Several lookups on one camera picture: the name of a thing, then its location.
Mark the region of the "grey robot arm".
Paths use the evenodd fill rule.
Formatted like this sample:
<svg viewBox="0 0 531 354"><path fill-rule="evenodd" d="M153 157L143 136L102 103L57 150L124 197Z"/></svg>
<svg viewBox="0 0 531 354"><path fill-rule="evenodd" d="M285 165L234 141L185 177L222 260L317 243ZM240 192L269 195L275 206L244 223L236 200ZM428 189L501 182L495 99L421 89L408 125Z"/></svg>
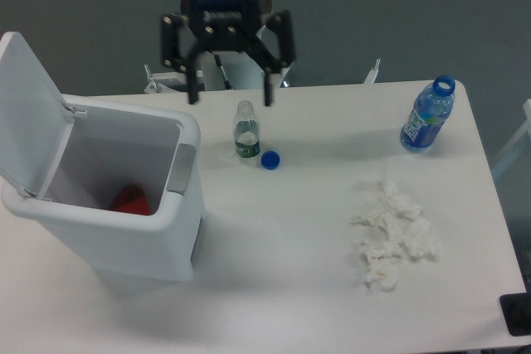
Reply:
<svg viewBox="0 0 531 354"><path fill-rule="evenodd" d="M273 77L295 61L291 14L274 11L272 0L182 0L180 12L162 16L160 26L161 63L183 77L190 104L198 101L198 80L205 75L198 63L205 53L253 60L265 105L273 102Z"/></svg>

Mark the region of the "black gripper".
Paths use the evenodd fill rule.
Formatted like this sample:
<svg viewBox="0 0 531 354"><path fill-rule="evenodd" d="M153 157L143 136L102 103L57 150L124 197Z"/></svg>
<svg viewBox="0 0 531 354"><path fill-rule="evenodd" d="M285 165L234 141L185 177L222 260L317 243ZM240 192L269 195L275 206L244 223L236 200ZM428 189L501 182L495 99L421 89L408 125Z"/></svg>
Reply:
<svg viewBox="0 0 531 354"><path fill-rule="evenodd" d="M277 56L257 36L262 27L259 0L188 0L187 16L195 36L191 49L184 55L180 46L180 31L187 26L185 17L167 14L161 20L161 57L163 66L185 75L188 103L199 101L197 60L203 52L244 51L264 72L264 106L271 106L271 76L280 75L296 57L290 11L275 12L265 20L265 28L277 40Z"/></svg>

